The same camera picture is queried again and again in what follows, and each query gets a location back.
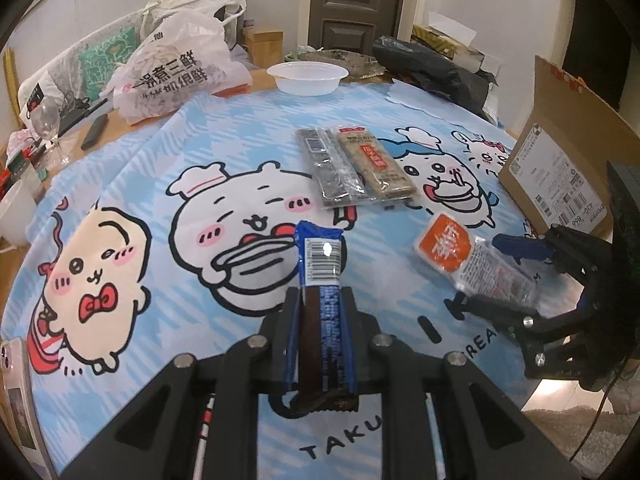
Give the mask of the orange label clear packet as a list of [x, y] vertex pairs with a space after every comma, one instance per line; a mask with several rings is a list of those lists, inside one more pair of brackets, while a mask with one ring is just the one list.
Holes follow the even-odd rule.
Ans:
[[466, 296], [486, 296], [533, 307], [536, 282], [488, 240], [471, 234], [448, 214], [431, 218], [414, 242], [416, 254]]

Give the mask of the dark blue chocolate bar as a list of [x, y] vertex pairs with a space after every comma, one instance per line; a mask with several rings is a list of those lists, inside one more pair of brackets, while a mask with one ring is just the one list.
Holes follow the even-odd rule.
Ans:
[[298, 249], [300, 302], [297, 392], [290, 409], [352, 412], [358, 396], [345, 384], [341, 337], [341, 277], [346, 262], [343, 231], [302, 221], [294, 233]]

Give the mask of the black seaweed snack pack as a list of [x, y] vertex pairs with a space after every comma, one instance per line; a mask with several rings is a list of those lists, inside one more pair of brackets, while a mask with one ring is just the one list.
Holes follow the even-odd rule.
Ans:
[[355, 206], [369, 199], [356, 169], [331, 129], [303, 128], [298, 129], [295, 136], [311, 177], [317, 183], [323, 206]]

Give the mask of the brown seaweed snack pack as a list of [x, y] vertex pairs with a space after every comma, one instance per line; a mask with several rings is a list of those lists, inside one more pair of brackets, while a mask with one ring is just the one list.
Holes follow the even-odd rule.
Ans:
[[367, 128], [340, 127], [331, 130], [342, 156], [337, 170], [351, 205], [390, 203], [416, 195], [416, 186]]

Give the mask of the cardboard box with label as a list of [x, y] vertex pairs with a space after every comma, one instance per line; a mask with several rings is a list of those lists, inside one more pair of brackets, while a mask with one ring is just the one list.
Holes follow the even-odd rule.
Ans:
[[637, 165], [639, 136], [600, 96], [535, 58], [534, 107], [499, 182], [538, 234], [568, 226], [608, 237], [606, 164]]

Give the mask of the blue cartoon tablecloth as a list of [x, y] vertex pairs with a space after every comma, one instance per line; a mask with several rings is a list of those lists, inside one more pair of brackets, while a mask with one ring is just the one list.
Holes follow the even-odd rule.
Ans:
[[[471, 233], [523, 235], [498, 174], [504, 131], [390, 102], [378, 84], [302, 99], [199, 94], [67, 167], [40, 203], [1, 322], [28, 348], [49, 455], [66, 467], [176, 354], [226, 351], [297, 284], [294, 229], [341, 229], [357, 307], [417, 352], [463, 353], [515, 404], [536, 382], [491, 325], [446, 308], [454, 286], [414, 251], [435, 214]], [[363, 127], [419, 190], [410, 203], [323, 207], [296, 140]]]

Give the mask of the black garbage bag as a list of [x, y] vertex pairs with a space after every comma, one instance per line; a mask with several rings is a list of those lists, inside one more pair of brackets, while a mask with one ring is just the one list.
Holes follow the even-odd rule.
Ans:
[[483, 108], [489, 85], [496, 82], [490, 73], [473, 73], [430, 47], [390, 36], [374, 40], [372, 55], [392, 75], [489, 120]]

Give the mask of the white plastic bowl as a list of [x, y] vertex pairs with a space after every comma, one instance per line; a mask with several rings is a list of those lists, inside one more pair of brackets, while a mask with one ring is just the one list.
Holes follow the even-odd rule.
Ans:
[[346, 68], [312, 61], [284, 62], [268, 68], [277, 88], [291, 96], [326, 96], [349, 75]]

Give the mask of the small wooden box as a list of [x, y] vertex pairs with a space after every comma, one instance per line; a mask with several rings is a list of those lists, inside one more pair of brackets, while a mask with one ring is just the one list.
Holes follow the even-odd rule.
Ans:
[[252, 63], [258, 68], [269, 68], [283, 61], [282, 30], [243, 29], [244, 47]]

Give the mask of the black remote control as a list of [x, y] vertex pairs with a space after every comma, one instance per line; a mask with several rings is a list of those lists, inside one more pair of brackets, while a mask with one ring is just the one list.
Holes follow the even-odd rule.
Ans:
[[108, 124], [108, 115], [103, 114], [96, 118], [96, 120], [90, 126], [88, 132], [86, 133], [84, 140], [82, 140], [80, 149], [85, 152], [90, 150], [90, 148], [94, 148], [96, 144], [101, 139], [102, 134]]

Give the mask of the white printed plastic bag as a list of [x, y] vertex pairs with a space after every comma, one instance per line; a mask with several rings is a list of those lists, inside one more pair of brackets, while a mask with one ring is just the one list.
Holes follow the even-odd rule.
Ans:
[[231, 58], [221, 21], [181, 10], [116, 68], [101, 96], [134, 125], [178, 110], [195, 93], [216, 94], [251, 83], [250, 71]]

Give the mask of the white tote bag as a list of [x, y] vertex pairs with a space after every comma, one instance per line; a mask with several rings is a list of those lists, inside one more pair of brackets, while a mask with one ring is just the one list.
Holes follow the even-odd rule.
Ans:
[[163, 20], [180, 10], [202, 12], [221, 21], [224, 41], [232, 50], [246, 12], [246, 0], [150, 0], [142, 11], [140, 39], [149, 37]]

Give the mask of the white mug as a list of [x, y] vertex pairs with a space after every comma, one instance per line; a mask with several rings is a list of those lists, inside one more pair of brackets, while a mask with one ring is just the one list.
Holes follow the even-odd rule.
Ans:
[[26, 228], [34, 218], [37, 205], [23, 181], [18, 181], [2, 198], [0, 205], [0, 232], [8, 246], [2, 254], [27, 244]]

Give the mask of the wine glass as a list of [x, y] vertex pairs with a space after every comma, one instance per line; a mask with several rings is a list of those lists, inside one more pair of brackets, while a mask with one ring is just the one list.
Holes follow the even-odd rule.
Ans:
[[62, 149], [58, 134], [61, 128], [61, 116], [58, 104], [50, 96], [44, 96], [32, 110], [32, 128], [43, 141], [49, 144], [44, 161], [47, 170], [60, 171], [70, 163], [70, 156]]

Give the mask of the green patterned cushion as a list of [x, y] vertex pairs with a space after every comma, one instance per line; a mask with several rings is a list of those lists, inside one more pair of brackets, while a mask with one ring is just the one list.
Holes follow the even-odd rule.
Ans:
[[136, 31], [129, 27], [78, 55], [86, 96], [90, 102], [99, 99], [117, 66], [126, 63], [138, 45]]

